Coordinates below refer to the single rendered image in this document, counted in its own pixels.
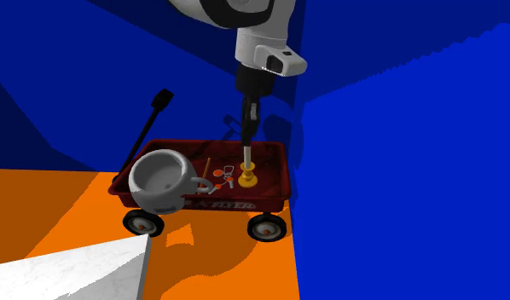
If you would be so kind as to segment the white round mug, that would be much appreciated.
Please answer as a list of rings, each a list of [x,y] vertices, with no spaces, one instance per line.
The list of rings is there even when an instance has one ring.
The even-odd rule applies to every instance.
[[[160,149],[146,153],[131,167],[130,193],[138,206],[155,215],[167,215],[185,206],[185,195],[209,193],[213,184],[196,175],[183,154]]]

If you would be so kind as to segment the white marble block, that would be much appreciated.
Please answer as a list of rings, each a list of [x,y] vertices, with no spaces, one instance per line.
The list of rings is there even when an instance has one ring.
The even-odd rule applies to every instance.
[[[142,300],[151,239],[139,235],[0,264],[0,300]]]

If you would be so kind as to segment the gold candlestick with white candle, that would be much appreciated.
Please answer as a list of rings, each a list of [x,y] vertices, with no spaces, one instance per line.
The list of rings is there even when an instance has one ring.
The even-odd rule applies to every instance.
[[[254,175],[255,164],[252,162],[252,147],[243,147],[243,162],[240,164],[241,175],[238,178],[238,184],[242,188],[253,188],[258,183],[258,178]]]

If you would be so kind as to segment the brown wooden stick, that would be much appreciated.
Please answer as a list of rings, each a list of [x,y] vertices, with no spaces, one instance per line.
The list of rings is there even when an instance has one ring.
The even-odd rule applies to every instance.
[[[211,158],[207,158],[206,160],[206,166],[205,166],[205,169],[204,169],[204,172],[203,172],[203,175],[202,175],[202,178],[206,179],[206,176],[207,176],[207,173],[208,173],[208,169],[209,169],[209,165],[211,163]],[[199,185],[199,188],[203,188],[205,185],[203,183],[201,183]]]

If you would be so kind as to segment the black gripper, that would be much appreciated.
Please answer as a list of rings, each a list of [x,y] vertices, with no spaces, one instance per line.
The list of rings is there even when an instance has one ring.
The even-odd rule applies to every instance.
[[[243,96],[241,113],[241,144],[250,146],[260,124],[260,98],[269,96],[275,86],[275,75],[240,64],[235,87]]]

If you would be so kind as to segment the red toy wagon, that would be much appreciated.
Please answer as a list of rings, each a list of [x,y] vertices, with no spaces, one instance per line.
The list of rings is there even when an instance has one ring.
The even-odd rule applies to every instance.
[[[182,210],[202,211],[251,211],[254,216],[247,223],[247,233],[256,241],[274,242],[287,234],[287,224],[279,217],[286,200],[291,195],[285,146],[278,141],[254,141],[252,147],[253,171],[258,178],[255,187],[243,188],[238,184],[243,162],[240,141],[221,140],[172,140],[154,139],[148,143],[137,140],[120,172],[113,178],[108,189],[129,208],[123,218],[124,227],[135,235],[161,235],[165,223],[163,215],[155,215],[141,209],[132,198],[128,184],[131,167],[146,153],[170,149],[183,154],[193,165],[196,175],[202,178],[207,158],[211,158],[206,180],[213,186],[217,179],[212,175],[216,169],[233,165],[234,188],[223,187],[213,194],[185,195]]]

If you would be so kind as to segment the keyring with orange-capped keys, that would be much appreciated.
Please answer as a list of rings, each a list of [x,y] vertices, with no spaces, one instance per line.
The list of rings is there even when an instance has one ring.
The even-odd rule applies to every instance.
[[[217,190],[228,187],[229,189],[234,188],[233,172],[235,167],[233,165],[225,165],[222,169],[216,169],[212,172],[212,175],[217,179],[217,183],[214,184],[209,194],[213,194]]]

